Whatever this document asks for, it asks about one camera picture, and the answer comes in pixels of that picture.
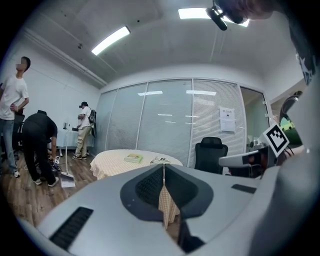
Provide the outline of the ceiling light panel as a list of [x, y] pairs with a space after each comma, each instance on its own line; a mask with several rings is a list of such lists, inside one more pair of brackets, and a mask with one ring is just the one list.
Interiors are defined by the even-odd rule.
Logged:
[[[218, 11], [215, 11], [216, 14], [222, 13], [220, 9]], [[211, 19], [209, 15], [206, 12], [206, 8], [200, 8], [200, 7], [195, 7], [195, 8], [181, 8], [178, 9], [178, 14], [180, 19]], [[235, 22], [231, 21], [228, 17], [223, 16], [221, 18], [224, 22], [227, 23], [233, 23], [236, 24]], [[246, 21], [238, 24], [243, 27], [248, 27], [250, 23], [250, 19], [247, 19]]]
[[127, 26], [123, 26], [114, 33], [110, 34], [108, 37], [106, 37], [104, 40], [102, 40], [98, 45], [96, 45], [91, 52], [94, 55], [99, 55], [101, 52], [103, 52], [106, 48], [114, 44], [115, 42], [121, 40], [122, 38], [128, 36], [130, 34], [130, 30]]

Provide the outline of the olive paperback book black print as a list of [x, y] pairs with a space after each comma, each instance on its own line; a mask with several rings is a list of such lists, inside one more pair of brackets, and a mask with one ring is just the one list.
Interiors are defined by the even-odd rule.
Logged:
[[157, 165], [157, 164], [170, 164], [170, 160], [165, 157], [156, 156], [151, 162], [150, 165]]

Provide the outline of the round table yellow dotted cloth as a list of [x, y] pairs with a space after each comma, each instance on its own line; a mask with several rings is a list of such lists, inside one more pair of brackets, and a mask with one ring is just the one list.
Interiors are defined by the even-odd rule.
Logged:
[[[129, 155], [139, 155], [141, 156], [141, 161], [139, 163], [125, 161], [125, 158]], [[115, 149], [99, 153], [90, 163], [90, 170], [98, 180], [102, 180], [149, 166], [155, 158], [164, 158], [171, 164], [183, 165], [178, 159], [162, 153], [145, 150]], [[163, 223], [167, 228], [169, 224], [175, 221], [176, 216], [180, 214], [180, 210], [166, 189], [164, 181], [161, 182], [161, 185], [159, 202], [156, 203], [156, 206], [163, 213]]]

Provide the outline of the person's black star t-shirt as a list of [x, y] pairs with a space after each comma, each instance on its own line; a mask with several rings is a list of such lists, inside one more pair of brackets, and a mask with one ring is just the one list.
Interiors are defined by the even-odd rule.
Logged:
[[316, 0], [283, 0], [289, 32], [306, 85], [320, 75], [320, 3]]

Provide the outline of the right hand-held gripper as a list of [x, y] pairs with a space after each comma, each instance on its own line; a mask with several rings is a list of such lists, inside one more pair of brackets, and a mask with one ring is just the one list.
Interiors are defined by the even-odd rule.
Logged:
[[273, 124], [261, 136], [250, 142], [250, 151], [243, 154], [220, 157], [221, 167], [249, 167], [249, 175], [263, 175], [264, 172], [278, 164], [278, 158], [283, 154], [289, 139], [278, 124]]

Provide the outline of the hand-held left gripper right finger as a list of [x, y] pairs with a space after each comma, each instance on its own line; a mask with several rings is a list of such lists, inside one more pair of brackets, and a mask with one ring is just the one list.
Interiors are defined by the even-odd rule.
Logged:
[[178, 242], [164, 256], [249, 256], [266, 211], [264, 179], [164, 166], [165, 186], [180, 211]]

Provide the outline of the white paper notice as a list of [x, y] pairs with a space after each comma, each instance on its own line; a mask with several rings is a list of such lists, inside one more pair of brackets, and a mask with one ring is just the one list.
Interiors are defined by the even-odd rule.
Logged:
[[236, 132], [236, 118], [235, 109], [228, 107], [219, 107], [220, 131], [235, 133]]

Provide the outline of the green book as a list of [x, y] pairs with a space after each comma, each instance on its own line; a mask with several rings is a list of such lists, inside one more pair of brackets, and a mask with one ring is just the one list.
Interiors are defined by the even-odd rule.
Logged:
[[131, 153], [124, 157], [125, 162], [139, 164], [143, 160], [143, 156], [141, 154]]

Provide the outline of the white long-handled dustpan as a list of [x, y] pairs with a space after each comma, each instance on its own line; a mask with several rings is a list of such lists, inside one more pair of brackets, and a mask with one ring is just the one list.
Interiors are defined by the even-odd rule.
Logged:
[[74, 176], [69, 172], [68, 166], [68, 136], [70, 132], [70, 124], [67, 126], [67, 132], [65, 135], [65, 171], [60, 173], [61, 187], [62, 188], [75, 188]]

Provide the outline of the white desk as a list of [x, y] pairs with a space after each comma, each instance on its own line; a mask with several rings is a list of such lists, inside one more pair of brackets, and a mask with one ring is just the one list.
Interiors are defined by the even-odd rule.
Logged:
[[[77, 148], [78, 132], [68, 131], [66, 129], [58, 130], [56, 147], [59, 152], [59, 156], [62, 157], [62, 150], [67, 148], [68, 151], [75, 150]], [[89, 134], [86, 140], [86, 151], [89, 152], [94, 147], [95, 138]]]

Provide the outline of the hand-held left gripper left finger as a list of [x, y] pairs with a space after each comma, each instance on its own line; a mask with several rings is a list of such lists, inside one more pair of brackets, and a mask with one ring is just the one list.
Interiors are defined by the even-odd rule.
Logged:
[[183, 256], [158, 209], [163, 171], [149, 165], [90, 183], [37, 229], [73, 256]]

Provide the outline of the black office chair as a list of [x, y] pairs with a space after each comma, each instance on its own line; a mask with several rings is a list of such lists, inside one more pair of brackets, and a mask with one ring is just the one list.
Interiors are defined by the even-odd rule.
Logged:
[[213, 173], [223, 174], [223, 167], [219, 165], [219, 159], [226, 157], [228, 146], [222, 143], [218, 137], [204, 137], [200, 143], [195, 145], [195, 169]]

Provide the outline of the green printed bag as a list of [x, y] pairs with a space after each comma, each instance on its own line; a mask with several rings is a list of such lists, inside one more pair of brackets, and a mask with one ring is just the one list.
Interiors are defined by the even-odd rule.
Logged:
[[283, 117], [279, 124], [280, 124], [280, 128], [288, 138], [290, 145], [294, 145], [294, 146], [302, 145], [301, 138], [296, 130], [294, 123], [291, 120]]

